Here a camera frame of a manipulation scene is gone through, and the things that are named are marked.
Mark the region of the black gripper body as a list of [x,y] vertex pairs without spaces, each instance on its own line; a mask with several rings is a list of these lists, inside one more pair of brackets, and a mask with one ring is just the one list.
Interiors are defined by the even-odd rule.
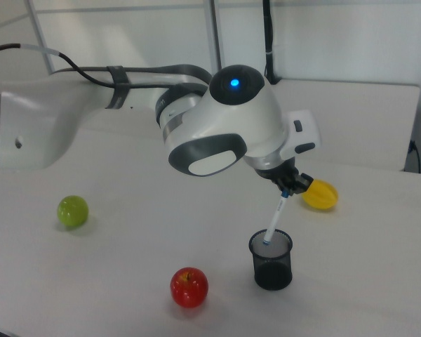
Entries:
[[285,160],[284,163],[271,169],[256,169],[255,172],[264,179],[273,183],[294,183],[298,176],[298,170],[295,167],[295,157]]

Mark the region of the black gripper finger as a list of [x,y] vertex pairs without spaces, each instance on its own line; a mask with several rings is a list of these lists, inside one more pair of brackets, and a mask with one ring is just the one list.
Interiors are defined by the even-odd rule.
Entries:
[[281,193],[287,193],[288,196],[293,195],[293,179],[291,178],[275,178],[273,182],[281,190]]
[[292,186],[290,188],[291,194],[302,194],[306,192],[313,183],[313,177],[306,173],[295,174],[293,176]]

